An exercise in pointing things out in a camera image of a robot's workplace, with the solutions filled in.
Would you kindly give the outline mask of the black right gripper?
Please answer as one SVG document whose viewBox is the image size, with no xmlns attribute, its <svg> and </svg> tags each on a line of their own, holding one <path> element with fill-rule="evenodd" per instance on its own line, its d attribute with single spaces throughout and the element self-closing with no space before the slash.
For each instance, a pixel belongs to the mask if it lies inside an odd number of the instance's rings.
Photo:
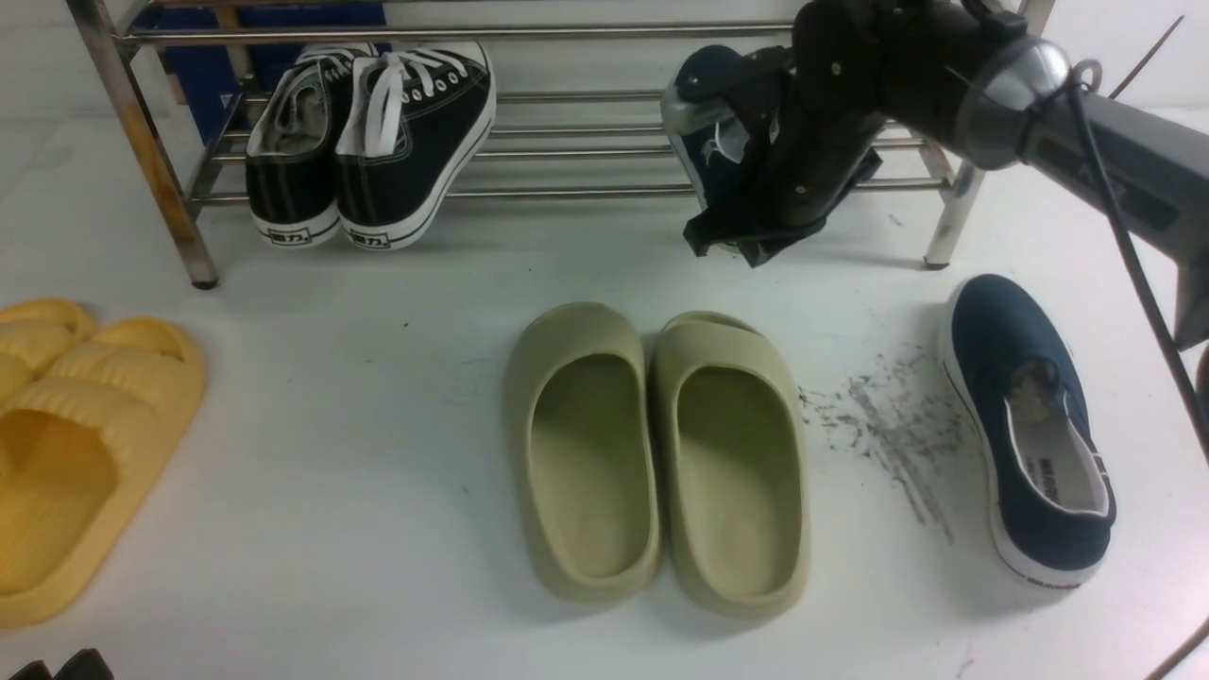
<svg viewBox="0 0 1209 680">
<path fill-rule="evenodd" d="M 825 227 L 805 195 L 837 194 L 883 129 L 880 82 L 904 16 L 898 1 L 806 2 L 789 46 L 678 86 L 692 103 L 724 100 L 750 134 L 740 186 L 683 229 L 692 253 L 731 244 L 759 267 Z"/>
</svg>

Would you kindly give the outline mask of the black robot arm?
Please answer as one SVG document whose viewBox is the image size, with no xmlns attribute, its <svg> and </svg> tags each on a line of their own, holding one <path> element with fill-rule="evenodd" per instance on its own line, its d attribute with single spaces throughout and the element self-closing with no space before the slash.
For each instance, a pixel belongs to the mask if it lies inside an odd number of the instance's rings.
<svg viewBox="0 0 1209 680">
<path fill-rule="evenodd" d="M 737 244 L 759 267 L 811 236 L 891 120 L 980 171 L 1031 166 L 1162 250 L 1176 348 L 1204 342 L 1207 137 L 1092 92 L 1026 27 L 980 1 L 811 1 L 789 47 L 673 85 L 670 132 L 735 120 L 748 137 L 737 186 L 687 224 L 692 250 Z"/>
</svg>

